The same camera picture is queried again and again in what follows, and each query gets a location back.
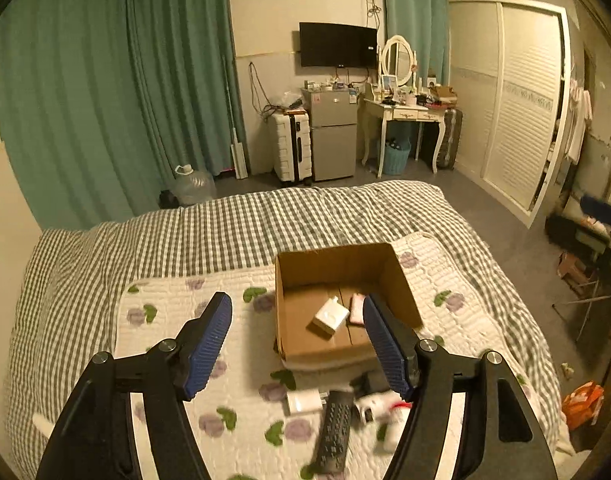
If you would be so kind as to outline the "teal curtain right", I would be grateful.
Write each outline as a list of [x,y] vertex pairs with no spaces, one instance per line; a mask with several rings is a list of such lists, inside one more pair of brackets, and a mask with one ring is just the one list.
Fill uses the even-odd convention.
[[417,74],[446,84],[450,66],[449,0],[385,0],[387,36],[400,35],[417,53]]

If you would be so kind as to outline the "white louvered wardrobe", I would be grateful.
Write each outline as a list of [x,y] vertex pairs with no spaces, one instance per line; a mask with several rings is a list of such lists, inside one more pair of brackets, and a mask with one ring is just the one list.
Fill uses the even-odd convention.
[[463,113],[455,168],[532,226],[563,156],[571,41],[562,6],[453,0],[450,83]]

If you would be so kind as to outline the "black wall television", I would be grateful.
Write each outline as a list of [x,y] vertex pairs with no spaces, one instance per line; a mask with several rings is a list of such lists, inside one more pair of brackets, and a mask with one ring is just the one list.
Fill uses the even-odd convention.
[[377,65],[375,28],[301,22],[299,52],[302,67],[368,68]]

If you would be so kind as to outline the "grey checkered bedspread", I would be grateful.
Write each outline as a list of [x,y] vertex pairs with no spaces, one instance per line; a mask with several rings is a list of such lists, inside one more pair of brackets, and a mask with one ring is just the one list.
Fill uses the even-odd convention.
[[91,356],[131,354],[180,327],[223,288],[235,318],[207,389],[191,404],[194,434],[220,479],[299,479],[319,425],[287,420],[278,396],[348,379],[302,373],[274,352],[281,252],[387,243],[413,289],[423,334],[447,350],[495,349],[537,415],[550,448],[569,443],[546,339],[489,247],[425,182],[284,188],[159,210],[89,231],[48,230],[27,263],[10,340],[5,428],[22,478],[38,471],[46,439],[32,416],[55,420]]

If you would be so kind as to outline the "white small box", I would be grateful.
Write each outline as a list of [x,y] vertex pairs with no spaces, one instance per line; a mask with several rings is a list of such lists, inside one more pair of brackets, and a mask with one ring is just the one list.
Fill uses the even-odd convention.
[[322,393],[319,389],[288,391],[286,402],[287,411],[290,416],[319,412],[324,404]]

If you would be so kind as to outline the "blue laundry basket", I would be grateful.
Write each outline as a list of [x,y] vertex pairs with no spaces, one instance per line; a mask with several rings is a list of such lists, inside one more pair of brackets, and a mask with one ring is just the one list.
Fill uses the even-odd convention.
[[387,176],[398,176],[403,171],[409,160],[411,143],[408,140],[390,140],[385,145],[385,157],[383,158],[383,173]]

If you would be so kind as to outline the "dark suitcase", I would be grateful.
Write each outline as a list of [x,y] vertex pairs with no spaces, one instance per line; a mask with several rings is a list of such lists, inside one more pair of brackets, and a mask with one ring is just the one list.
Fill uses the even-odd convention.
[[463,125],[463,112],[458,108],[450,108],[444,113],[444,134],[437,156],[439,169],[453,169],[458,151],[459,139]]

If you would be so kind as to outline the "orange snack bag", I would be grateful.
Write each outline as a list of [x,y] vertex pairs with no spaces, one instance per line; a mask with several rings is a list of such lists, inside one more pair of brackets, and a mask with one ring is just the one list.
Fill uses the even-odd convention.
[[595,424],[604,402],[604,388],[597,382],[586,382],[563,399],[563,414],[570,431],[587,422]]

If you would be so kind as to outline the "white charger box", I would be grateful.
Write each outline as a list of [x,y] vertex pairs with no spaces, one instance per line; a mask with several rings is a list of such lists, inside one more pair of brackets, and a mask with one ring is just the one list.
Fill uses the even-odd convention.
[[328,298],[312,318],[312,323],[328,336],[334,336],[339,327],[345,324],[349,310],[337,297]]

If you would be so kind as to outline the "teal curtain left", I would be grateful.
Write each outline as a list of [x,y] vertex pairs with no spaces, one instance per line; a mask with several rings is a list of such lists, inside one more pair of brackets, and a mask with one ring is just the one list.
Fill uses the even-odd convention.
[[12,0],[0,136],[42,229],[155,210],[178,165],[231,170],[244,133],[228,0]]

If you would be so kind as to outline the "white floral quilted mat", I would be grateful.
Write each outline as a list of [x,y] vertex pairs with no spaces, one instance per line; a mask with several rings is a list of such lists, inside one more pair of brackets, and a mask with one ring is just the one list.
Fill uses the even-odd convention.
[[270,266],[191,278],[147,278],[121,296],[117,356],[133,356],[176,335],[204,312],[215,292],[233,301],[233,321],[206,388],[187,404],[200,454],[214,479],[304,479],[319,432],[315,393],[375,375],[366,330],[343,324],[319,336],[314,315],[326,300],[348,306],[405,278],[420,315],[420,335],[460,356],[496,350],[505,356],[550,446],[567,443],[560,428],[559,387],[550,358],[529,344],[521,356],[499,315],[517,295],[490,258],[476,281],[461,246],[416,232],[388,247],[316,249],[294,266]]

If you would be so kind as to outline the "white bottle red cap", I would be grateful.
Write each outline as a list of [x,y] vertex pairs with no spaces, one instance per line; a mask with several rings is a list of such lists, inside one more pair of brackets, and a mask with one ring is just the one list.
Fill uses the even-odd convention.
[[391,406],[385,437],[383,437],[383,449],[386,452],[393,453],[398,448],[412,407],[413,404],[409,402],[398,402]]

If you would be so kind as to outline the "black remote control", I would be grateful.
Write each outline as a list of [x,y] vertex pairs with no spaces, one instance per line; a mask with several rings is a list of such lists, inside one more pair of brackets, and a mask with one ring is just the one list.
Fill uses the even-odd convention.
[[341,474],[345,470],[353,408],[350,391],[330,390],[312,465],[315,474]]

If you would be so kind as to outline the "white suitcase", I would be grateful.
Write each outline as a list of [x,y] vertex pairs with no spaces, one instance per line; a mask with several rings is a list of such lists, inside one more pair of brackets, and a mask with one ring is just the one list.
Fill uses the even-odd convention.
[[312,146],[310,120],[306,110],[274,114],[268,120],[273,148],[273,169],[282,183],[311,179]]

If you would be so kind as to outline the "oval vanity mirror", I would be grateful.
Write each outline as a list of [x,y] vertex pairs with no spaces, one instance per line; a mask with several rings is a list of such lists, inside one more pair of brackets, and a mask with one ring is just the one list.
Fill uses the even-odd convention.
[[379,56],[379,76],[397,87],[405,86],[417,71],[417,55],[409,41],[393,35],[383,46]]

